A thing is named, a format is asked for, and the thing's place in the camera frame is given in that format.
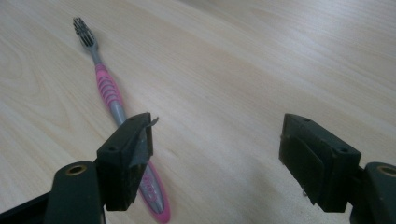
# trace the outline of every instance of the light wooden surface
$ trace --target light wooden surface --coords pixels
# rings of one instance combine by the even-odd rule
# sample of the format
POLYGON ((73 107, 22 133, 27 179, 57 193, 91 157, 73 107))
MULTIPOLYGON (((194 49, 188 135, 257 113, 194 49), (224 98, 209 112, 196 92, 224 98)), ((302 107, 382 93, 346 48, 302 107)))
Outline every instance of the light wooden surface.
MULTIPOLYGON (((394 1, 0 2, 0 212, 93 161, 116 130, 74 32, 80 16, 129 116, 151 112, 171 223, 348 223, 278 160, 285 113, 396 163, 394 1)), ((108 223, 155 223, 140 198, 108 223)))

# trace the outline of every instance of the screw hole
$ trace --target screw hole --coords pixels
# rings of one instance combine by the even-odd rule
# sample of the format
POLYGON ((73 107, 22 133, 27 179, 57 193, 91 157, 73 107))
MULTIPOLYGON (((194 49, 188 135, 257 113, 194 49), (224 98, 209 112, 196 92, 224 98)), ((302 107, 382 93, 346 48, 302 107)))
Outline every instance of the screw hole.
POLYGON ((389 175, 392 177, 396 177, 396 169, 393 167, 389 167, 386 165, 381 165, 377 167, 378 171, 384 175, 389 175))
POLYGON ((79 175, 87 170, 85 165, 75 165, 66 170, 66 175, 79 175))

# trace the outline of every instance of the toothbrush bristles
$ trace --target toothbrush bristles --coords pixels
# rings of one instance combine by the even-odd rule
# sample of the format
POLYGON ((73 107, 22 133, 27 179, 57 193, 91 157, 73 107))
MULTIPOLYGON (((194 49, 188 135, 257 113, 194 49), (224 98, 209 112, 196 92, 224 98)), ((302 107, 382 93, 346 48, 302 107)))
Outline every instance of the toothbrush bristles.
POLYGON ((73 19, 73 24, 76 30, 76 34, 81 39, 81 42, 86 46, 90 47, 94 44, 95 37, 93 36, 90 28, 85 24, 82 18, 77 17, 73 19))

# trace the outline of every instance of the wooden table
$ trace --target wooden table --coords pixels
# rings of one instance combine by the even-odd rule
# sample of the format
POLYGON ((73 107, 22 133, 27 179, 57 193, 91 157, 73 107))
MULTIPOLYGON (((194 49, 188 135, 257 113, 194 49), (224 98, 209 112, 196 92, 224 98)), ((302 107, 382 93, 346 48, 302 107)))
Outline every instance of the wooden table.
MULTIPOLYGON (((396 163, 394 1, 0 2, 0 212, 93 161, 116 130, 75 34, 80 16, 126 112, 160 117, 152 158, 171 223, 348 223, 278 159, 285 113, 396 163)), ((155 223, 141 198, 107 223, 155 223)))

